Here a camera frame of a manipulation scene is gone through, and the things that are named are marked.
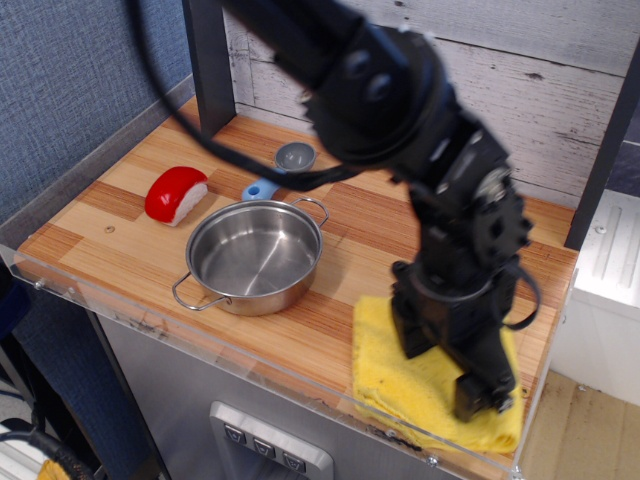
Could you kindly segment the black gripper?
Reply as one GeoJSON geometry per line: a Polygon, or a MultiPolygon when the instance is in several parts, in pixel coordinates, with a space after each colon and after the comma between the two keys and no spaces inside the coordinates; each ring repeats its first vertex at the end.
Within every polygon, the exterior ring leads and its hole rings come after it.
{"type": "Polygon", "coordinates": [[[501,328],[513,304],[517,268],[513,257],[489,278],[455,286],[423,276],[417,264],[392,266],[392,317],[401,349],[412,359],[439,345],[461,368],[454,414],[463,422],[485,410],[503,414],[514,406],[516,380],[501,328]]]}

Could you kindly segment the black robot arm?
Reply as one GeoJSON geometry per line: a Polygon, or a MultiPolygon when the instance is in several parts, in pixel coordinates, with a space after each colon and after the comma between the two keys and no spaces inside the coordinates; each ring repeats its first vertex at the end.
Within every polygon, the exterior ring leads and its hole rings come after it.
{"type": "Polygon", "coordinates": [[[346,172],[387,169],[408,186],[420,249],[393,265],[401,347],[442,348],[461,368],[455,414],[504,412],[515,375],[500,339],[531,230],[508,155],[457,100],[421,34],[377,27],[335,1],[228,1],[308,91],[315,131],[346,172]]]}

